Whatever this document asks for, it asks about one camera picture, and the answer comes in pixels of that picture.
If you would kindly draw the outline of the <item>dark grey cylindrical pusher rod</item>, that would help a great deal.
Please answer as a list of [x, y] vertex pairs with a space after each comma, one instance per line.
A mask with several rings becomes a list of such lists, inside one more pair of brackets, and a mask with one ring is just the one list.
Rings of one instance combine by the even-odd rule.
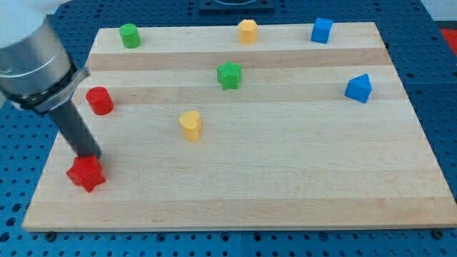
[[101, 158], [100, 146], [71, 100], [49, 111], [48, 115], [78, 157]]

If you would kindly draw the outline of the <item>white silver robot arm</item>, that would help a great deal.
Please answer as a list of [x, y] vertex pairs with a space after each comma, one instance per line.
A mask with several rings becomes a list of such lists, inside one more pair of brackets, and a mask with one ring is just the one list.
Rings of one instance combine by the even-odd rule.
[[71, 101], [90, 71], [75, 64], [49, 18], [65, 3], [1, 2], [1, 92], [21, 109], [49, 115], [78, 157], [100, 158], [99, 145]]

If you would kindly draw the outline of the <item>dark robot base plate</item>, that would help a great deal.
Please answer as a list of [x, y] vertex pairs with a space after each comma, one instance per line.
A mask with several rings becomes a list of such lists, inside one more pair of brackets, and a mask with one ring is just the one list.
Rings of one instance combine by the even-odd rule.
[[199, 11], [272, 11], [275, 0], [198, 0]]

